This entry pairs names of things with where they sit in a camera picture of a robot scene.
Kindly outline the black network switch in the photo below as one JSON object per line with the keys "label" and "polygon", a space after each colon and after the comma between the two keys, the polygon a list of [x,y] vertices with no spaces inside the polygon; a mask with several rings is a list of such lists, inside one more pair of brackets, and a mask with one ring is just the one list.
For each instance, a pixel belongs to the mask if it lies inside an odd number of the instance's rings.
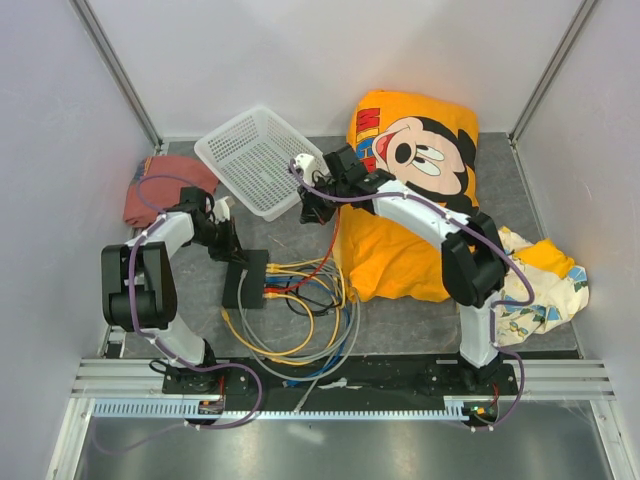
{"label": "black network switch", "polygon": [[264,307],[266,270],[270,255],[266,249],[246,250],[247,263],[228,265],[221,305],[225,309],[258,310]]}

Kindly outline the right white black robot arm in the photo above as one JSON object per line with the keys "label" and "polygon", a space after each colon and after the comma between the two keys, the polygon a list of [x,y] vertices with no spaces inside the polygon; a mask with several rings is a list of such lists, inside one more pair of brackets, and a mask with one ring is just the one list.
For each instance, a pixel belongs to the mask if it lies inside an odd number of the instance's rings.
{"label": "right white black robot arm", "polygon": [[493,220],[440,206],[385,170],[368,171],[348,145],[321,158],[301,153],[289,171],[299,183],[301,223],[324,224],[350,205],[404,227],[440,252],[442,282],[460,312],[459,384],[473,394],[489,387],[502,363],[490,307],[508,271]]}

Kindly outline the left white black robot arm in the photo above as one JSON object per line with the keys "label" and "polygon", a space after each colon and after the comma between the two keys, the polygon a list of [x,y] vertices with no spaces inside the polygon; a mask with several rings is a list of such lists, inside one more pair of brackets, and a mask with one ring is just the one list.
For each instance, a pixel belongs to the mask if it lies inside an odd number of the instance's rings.
{"label": "left white black robot arm", "polygon": [[248,256],[237,236],[230,196],[214,199],[199,187],[184,187],[180,202],[161,209],[133,239],[101,252],[102,310],[106,322],[135,333],[175,366],[186,368],[185,382],[208,393],[219,382],[209,343],[178,312],[171,258],[193,243],[209,257],[241,268]]}

